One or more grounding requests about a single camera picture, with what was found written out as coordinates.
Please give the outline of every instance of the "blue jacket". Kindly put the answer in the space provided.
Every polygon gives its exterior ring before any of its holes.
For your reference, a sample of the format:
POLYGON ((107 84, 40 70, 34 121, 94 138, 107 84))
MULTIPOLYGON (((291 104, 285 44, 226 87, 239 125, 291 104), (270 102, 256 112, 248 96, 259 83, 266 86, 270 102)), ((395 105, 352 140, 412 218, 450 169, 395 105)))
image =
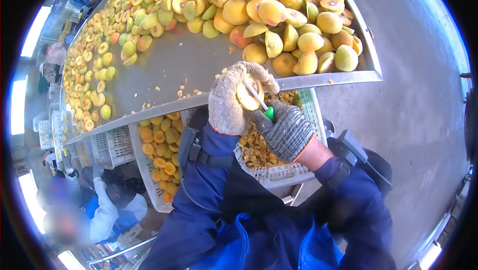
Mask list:
MULTIPOLYGON (((203 150, 228 156, 239 137, 204 128, 203 150)), ((339 167, 329 159, 315 177, 325 182, 339 167)), ((219 210, 228 169, 189 162, 184 185, 174 197, 175 208, 165 219, 151 251, 140 266, 149 269, 396 269, 390 255, 391 215, 374 181, 358 168, 334 191, 332 197, 352 199, 343 232, 348 246, 340 254, 326 225, 319 227, 312 215, 286 217, 279 214, 252 219, 239 214, 220 228, 220 215, 195 205, 219 210)))

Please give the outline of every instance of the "plastic crate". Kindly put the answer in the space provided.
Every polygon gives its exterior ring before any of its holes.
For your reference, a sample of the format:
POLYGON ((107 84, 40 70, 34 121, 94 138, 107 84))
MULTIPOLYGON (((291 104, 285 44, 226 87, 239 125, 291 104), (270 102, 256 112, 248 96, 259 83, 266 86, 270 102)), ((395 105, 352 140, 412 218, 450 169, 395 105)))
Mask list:
POLYGON ((113 166, 116 167, 135 159, 128 127, 119 127, 107 131, 107 136, 113 166))
MULTIPOLYGON (((185 115, 182 111, 180 114, 182 124, 186 126, 185 115)), ((134 153, 136 155, 136 163, 138 164, 141 178, 143 179, 144 186, 146 187, 146 191, 148 192, 154 209, 158 212, 169 213, 173 210, 173 206, 171 203, 167 203, 163 200, 163 190, 159 188, 158 182, 151 178, 151 172, 154 167, 152 165, 152 160, 143 153, 143 150, 141 149, 143 141, 138 135, 138 126, 140 126, 139 122, 128 125, 129 135, 131 137, 134 153)))
POLYGON ((119 127, 91 137, 94 160, 113 169, 135 159, 127 127, 119 127))
MULTIPOLYGON (((317 96, 313 88, 298 90, 300 104, 306 119, 314 126, 317 132, 317 138, 324 145, 327 145, 325 136, 324 124, 322 121, 322 114, 317 101, 317 96)), ((195 108, 181 111, 181 120, 184 126, 187 125, 191 119, 195 108)), ((151 198, 153 207, 158 212, 169 213, 173 207, 170 203, 163 200, 163 192, 159 188, 158 183, 151 178, 151 171, 153 170, 152 160, 145 155, 141 149, 143 144, 138 135, 139 122, 129 124, 129 134, 136 153, 136 161, 140 169, 141 177, 143 178, 148 195, 151 198)), ((234 154, 242 169, 259 181, 266 189, 275 189, 284 186, 292 186, 300 184, 314 178, 314 174, 305 166, 299 163, 286 164, 281 166, 266 167, 262 169, 251 169, 244 164, 242 159, 239 144, 236 145, 234 154)))
POLYGON ((63 148, 63 132, 61 127, 60 110, 56 109, 52 113, 52 132, 53 132, 53 146, 55 149, 55 156, 57 163, 62 161, 61 149, 63 148))
POLYGON ((91 137, 91 148, 93 150, 94 159, 103 163, 104 168, 114 168, 108 148, 108 135, 106 132, 101 132, 91 137))
POLYGON ((91 139, 85 138, 82 141, 77 142, 76 152, 78 153, 78 159, 80 159, 82 168, 85 166, 93 166, 95 158, 91 147, 91 139))

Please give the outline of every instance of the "white shirt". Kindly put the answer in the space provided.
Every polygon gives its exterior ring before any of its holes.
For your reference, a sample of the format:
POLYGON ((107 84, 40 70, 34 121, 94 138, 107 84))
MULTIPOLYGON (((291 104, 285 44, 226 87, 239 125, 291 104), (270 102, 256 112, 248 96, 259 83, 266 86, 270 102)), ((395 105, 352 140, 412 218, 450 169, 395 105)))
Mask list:
POLYGON ((95 178, 93 184, 98 195, 99 207, 90 220, 90 238, 91 242, 97 243, 112 236, 113 225, 118 219, 118 209, 106 194, 106 184, 101 178, 95 178))
POLYGON ((136 220, 141 221, 148 212, 148 204, 144 197, 140 194, 136 194, 134 199, 123 209, 125 211, 131 211, 134 213, 136 220))
POLYGON ((48 164, 50 164, 51 167, 53 167, 53 160, 56 160, 56 159, 57 159, 57 156, 55 155, 55 153, 51 153, 45 157, 45 161, 48 162, 48 164))

